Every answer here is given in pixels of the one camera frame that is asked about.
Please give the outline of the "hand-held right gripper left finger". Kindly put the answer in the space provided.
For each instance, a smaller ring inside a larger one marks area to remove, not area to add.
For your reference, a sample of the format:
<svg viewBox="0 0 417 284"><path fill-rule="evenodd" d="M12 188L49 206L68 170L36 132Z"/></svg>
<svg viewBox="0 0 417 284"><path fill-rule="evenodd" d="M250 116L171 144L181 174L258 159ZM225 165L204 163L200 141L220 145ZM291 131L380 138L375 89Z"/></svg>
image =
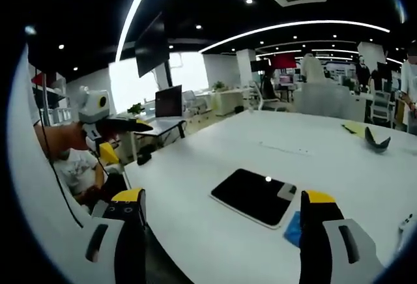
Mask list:
<svg viewBox="0 0 417 284"><path fill-rule="evenodd" d="M74 249L71 283L146 283L145 190L118 193L84 210L74 221L81 240Z"/></svg>

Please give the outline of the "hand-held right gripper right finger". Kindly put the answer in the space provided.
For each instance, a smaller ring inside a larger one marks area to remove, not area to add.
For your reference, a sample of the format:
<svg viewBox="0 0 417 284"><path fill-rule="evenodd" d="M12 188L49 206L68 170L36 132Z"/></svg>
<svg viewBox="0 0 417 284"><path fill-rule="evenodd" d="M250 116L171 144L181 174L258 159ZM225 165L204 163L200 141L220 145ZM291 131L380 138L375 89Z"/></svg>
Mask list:
<svg viewBox="0 0 417 284"><path fill-rule="evenodd" d="M373 239L326 193L301 193L300 230L300 283L373 283L384 270Z"/></svg>

